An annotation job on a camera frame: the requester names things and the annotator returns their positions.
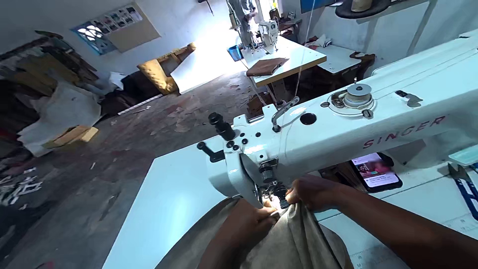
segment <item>dirty floor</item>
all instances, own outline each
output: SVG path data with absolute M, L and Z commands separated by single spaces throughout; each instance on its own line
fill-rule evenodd
M 154 100 L 146 111 L 103 120 L 89 143 L 31 161 L 43 187 L 14 206 L 57 203 L 24 231 L 0 268 L 100 269 L 153 159 L 214 136 L 207 116 L 218 112 L 232 122 L 253 93 L 244 72 L 224 75 Z

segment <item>fabric scrap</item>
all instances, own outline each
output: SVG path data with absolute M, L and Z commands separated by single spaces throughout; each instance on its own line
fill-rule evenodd
M 274 72 L 281 66 L 284 65 L 289 59 L 287 58 L 274 58 L 268 60 L 260 60 L 255 63 L 249 70 L 246 72 L 248 77 L 259 77 L 259 76 L 271 76 Z

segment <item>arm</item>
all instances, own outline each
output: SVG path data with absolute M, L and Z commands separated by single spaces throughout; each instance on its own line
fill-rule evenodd
M 241 199 L 224 221 L 201 257 L 198 269 L 238 268 L 240 261 L 268 233 L 276 220 L 275 208 L 257 209 Z
M 249 6 L 250 6 L 250 9 L 252 10 L 251 13 L 244 15 L 244 19 L 247 22 L 250 21 L 253 17 L 257 16 L 257 7 L 254 0 L 249 0 Z
M 478 265 L 477 240 L 354 188 L 307 175 L 294 181 L 286 198 L 314 211 L 338 209 L 413 269 Z

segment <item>cardboard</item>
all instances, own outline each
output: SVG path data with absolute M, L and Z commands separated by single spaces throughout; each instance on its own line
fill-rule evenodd
M 64 146 L 71 140 L 77 138 L 78 136 L 84 134 L 88 131 L 90 127 L 78 125 L 75 127 L 68 128 L 65 132 L 59 135 L 57 138 L 52 139 L 45 144 L 43 144 L 44 148 L 56 148 L 59 146 Z
M 68 144 L 71 144 L 71 143 L 74 143 L 76 141 L 83 141 L 85 143 L 89 142 L 91 140 L 91 138 L 93 138 L 94 135 L 96 135 L 96 133 L 98 132 L 99 130 L 95 127 L 91 127 L 89 130 L 87 130 L 86 132 L 82 133 L 81 135 L 77 136 L 75 139 L 71 140 L 70 142 L 68 142 Z

